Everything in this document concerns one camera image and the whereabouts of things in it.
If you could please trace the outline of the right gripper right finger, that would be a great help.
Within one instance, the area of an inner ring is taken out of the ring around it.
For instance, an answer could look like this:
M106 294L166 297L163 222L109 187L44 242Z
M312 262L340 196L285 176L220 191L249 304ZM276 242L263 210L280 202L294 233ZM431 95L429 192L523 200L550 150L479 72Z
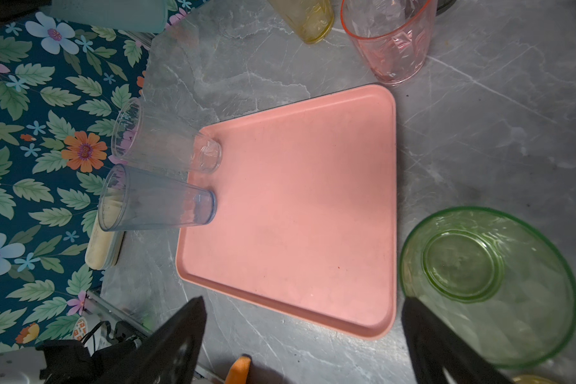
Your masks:
M405 299L401 320L416 382L510 382L418 299Z

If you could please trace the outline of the orange plush toy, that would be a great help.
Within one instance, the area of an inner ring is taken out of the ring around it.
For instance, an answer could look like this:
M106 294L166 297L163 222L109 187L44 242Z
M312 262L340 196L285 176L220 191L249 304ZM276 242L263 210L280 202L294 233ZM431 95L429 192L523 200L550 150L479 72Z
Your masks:
M242 355L229 369L225 384L246 384L251 369L251 357Z

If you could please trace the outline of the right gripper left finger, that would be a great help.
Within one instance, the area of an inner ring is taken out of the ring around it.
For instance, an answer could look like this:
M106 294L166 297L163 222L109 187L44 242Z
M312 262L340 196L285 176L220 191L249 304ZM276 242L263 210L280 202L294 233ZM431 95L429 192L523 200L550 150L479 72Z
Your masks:
M97 383L191 383L206 327L204 299L196 297L178 310L135 351L95 381Z

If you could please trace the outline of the short green cup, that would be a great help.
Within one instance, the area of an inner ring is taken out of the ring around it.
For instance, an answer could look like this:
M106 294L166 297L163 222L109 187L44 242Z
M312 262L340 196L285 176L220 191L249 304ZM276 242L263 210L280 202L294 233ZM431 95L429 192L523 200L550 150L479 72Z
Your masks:
M558 355L576 331L576 279L558 248L516 217L479 206L436 212L408 235L406 297L427 306L494 366Z

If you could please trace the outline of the beige sponge brush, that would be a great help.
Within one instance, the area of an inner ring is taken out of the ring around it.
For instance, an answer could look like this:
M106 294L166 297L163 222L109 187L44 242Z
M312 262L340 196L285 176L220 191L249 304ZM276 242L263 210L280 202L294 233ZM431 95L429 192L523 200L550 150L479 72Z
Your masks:
M99 212L92 227L91 240L85 254L86 265L92 270L107 270L118 262L124 232L105 231L100 222L107 219L110 223L115 223L122 204L122 199L115 195L109 195L101 200Z

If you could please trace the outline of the grey smoky cup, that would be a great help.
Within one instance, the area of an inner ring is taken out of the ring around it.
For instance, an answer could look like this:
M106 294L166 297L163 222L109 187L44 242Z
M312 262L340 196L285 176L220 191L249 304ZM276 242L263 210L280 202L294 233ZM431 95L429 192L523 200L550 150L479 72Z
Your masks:
M452 6L454 6L456 2L457 0L438 0L436 14L437 15L443 14L444 12L448 11Z

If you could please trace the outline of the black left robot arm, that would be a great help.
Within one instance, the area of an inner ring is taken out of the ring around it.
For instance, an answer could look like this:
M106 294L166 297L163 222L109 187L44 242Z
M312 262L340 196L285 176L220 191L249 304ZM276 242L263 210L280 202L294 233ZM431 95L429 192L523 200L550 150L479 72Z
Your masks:
M142 343L127 340L89 352L78 340L0 352L0 383L95 383Z

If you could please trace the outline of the blue transparent cup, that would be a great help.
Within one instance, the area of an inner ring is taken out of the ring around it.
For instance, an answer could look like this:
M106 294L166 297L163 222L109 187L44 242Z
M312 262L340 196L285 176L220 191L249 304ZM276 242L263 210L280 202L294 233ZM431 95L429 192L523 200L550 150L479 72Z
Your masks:
M102 188L98 221L105 231L160 230L206 225L216 211L217 198L209 190L116 165Z

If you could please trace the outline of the short yellow cup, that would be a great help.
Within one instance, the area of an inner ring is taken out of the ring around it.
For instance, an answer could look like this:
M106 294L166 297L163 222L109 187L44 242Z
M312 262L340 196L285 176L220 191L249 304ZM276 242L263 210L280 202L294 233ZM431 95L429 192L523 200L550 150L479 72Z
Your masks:
M555 381L535 374L520 374L512 380L514 384L557 384Z

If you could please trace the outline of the pink plastic tray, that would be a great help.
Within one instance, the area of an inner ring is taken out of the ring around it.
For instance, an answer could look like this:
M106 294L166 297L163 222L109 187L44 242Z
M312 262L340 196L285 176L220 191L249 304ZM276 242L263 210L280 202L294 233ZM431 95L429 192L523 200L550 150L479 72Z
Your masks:
M179 277L350 334L383 337L397 313L396 102L340 91L207 126L222 162L211 223L180 230Z

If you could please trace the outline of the clear transparent cup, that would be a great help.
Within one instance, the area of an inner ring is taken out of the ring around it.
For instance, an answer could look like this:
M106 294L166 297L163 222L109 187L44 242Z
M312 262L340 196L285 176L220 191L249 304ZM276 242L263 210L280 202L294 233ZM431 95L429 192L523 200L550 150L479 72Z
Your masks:
M115 119L111 152L131 166L210 174L222 147L184 119L142 98L128 100Z

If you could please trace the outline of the teal frosted cup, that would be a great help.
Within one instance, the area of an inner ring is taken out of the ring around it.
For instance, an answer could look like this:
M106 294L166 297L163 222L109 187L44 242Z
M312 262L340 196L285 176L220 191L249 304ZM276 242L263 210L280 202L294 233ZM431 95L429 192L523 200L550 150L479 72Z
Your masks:
M163 31L168 16L163 0L54 0L41 11L67 22L154 34Z

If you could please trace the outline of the yellow tall cup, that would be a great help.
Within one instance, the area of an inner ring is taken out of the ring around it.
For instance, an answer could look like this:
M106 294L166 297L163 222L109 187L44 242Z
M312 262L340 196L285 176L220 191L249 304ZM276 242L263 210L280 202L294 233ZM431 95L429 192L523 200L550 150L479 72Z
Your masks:
M308 45L323 40L334 24L329 0L268 0L299 38Z

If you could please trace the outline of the pink short cup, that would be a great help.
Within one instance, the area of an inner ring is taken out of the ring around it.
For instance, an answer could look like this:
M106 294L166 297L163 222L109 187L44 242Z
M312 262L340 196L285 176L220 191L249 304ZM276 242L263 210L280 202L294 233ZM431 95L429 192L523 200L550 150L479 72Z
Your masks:
M380 83L396 86L427 58L438 2L345 0L341 24Z

